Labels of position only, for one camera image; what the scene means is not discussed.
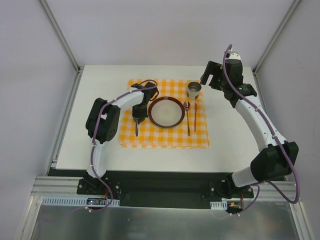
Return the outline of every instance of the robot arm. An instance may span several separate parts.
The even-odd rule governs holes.
[[[128,90],[131,94],[128,94],[113,104],[108,105],[102,112],[102,116],[99,121],[99,126],[97,128],[97,133],[95,139],[95,150],[93,152],[93,165],[94,169],[99,177],[102,177],[107,170],[107,161],[105,157],[107,156],[106,151],[108,149],[109,142],[114,138],[118,130],[118,123],[120,114],[129,108],[132,108],[132,116],[138,118],[142,122],[147,115],[147,104],[151,99],[155,99],[159,94],[158,89],[155,84],[148,82],[145,86],[135,83]],[[92,106],[89,117],[86,121],[85,128],[88,130],[88,135],[90,136],[91,149],[94,146],[92,138],[94,136],[97,119],[101,108],[108,101],[102,98],[97,98]],[[87,168],[87,174],[95,178],[91,165]]]
[[[295,142],[287,142],[278,132],[262,109],[254,88],[250,84],[243,83],[243,66],[238,53],[232,51],[227,53],[225,69],[232,85],[237,91],[254,103],[265,115],[292,164],[295,164],[299,150],[297,144]],[[250,166],[229,175],[224,182],[215,188],[215,192],[224,198],[230,198],[231,193],[241,192],[244,186],[289,175],[292,170],[258,109],[254,109],[247,101],[235,93],[226,79],[221,64],[212,61],[208,62],[205,72],[201,77],[202,85],[207,83],[210,75],[213,75],[213,77],[209,86],[224,92],[224,97],[230,101],[232,107],[240,113],[249,126],[260,152],[251,162]]]

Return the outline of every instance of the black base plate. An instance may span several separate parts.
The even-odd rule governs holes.
[[[215,186],[229,175],[207,172],[150,172],[150,171],[108,171],[103,180],[109,185],[115,199],[124,207],[210,209],[210,202],[220,202]],[[79,195],[100,195],[106,192],[102,183],[81,179]],[[233,198],[253,198],[250,187],[232,195]]]

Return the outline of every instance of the white tabletop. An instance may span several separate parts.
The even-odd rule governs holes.
[[[90,161],[90,138],[85,124],[96,98],[111,100],[127,89],[129,79],[198,80],[205,66],[86,65],[58,156],[57,169],[85,170]],[[250,67],[243,82],[256,88]],[[118,143],[121,127],[109,142],[108,170],[171,172],[236,172],[259,153],[246,122],[222,91],[203,87],[209,148],[124,148]]]

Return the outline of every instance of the orange checkered cloth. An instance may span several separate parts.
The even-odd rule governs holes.
[[[128,89],[135,83],[141,83],[144,79],[131,79],[128,81]],[[122,125],[119,134],[119,144],[125,148],[207,148],[210,145],[203,92],[200,92],[196,100],[187,97],[187,86],[192,80],[155,79],[158,83],[159,97],[173,97],[182,104],[189,101],[191,108],[188,111],[191,135],[188,136],[187,115],[183,121],[173,128],[161,128],[154,125],[146,118],[138,125],[136,136],[136,123],[132,118],[132,108],[123,113]]]

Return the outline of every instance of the white cable clip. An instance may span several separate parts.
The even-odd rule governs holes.
[[[275,137],[278,137],[278,133],[275,131],[274,134],[272,135],[272,138],[275,139]]]

